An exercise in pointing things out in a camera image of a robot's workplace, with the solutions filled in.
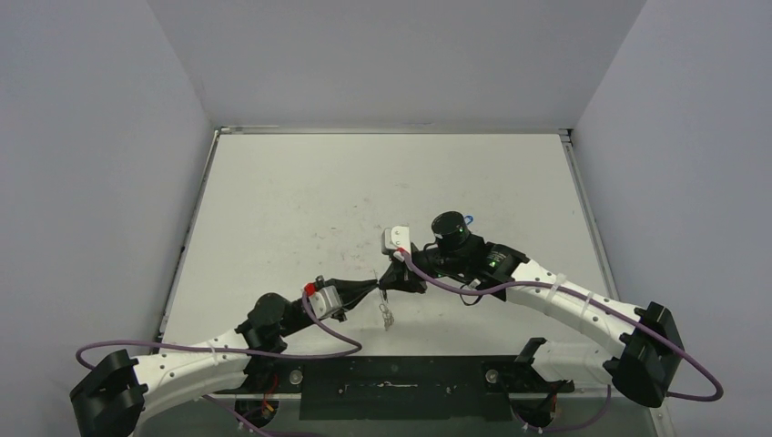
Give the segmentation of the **clear plastic keyring holder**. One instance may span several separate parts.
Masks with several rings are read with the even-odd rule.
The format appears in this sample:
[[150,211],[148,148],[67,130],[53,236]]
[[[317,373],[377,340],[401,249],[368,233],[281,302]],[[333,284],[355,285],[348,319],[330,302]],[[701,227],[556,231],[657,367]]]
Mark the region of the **clear plastic keyring holder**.
[[383,327],[385,331],[389,331],[394,325],[395,318],[389,306],[388,292],[386,290],[379,290],[379,296],[379,311],[381,312]]

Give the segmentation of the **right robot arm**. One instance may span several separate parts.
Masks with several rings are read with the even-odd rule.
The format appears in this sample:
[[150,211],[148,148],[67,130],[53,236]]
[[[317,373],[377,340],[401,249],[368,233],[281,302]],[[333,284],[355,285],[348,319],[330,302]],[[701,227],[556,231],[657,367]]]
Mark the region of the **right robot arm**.
[[528,391],[555,381],[610,385],[628,400],[658,408],[682,360],[683,342],[671,312],[599,295],[552,272],[519,250],[472,234],[457,211],[432,222],[434,241],[424,249],[404,226],[382,232],[381,251],[391,265],[381,277],[386,290],[424,292],[442,278],[459,283],[446,290],[496,299],[542,313],[584,335],[587,343],[532,338],[514,366]]

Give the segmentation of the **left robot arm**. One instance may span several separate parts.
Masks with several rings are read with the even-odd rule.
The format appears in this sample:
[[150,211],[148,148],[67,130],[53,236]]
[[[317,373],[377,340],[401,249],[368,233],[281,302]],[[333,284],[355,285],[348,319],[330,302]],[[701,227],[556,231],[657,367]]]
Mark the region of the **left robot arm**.
[[260,296],[246,319],[201,343],[157,345],[157,353],[132,356],[117,343],[70,392],[83,436],[130,436],[147,419],[218,391],[262,391],[277,381],[286,360],[286,338],[327,318],[338,321],[376,290],[375,279],[317,277],[297,300]]

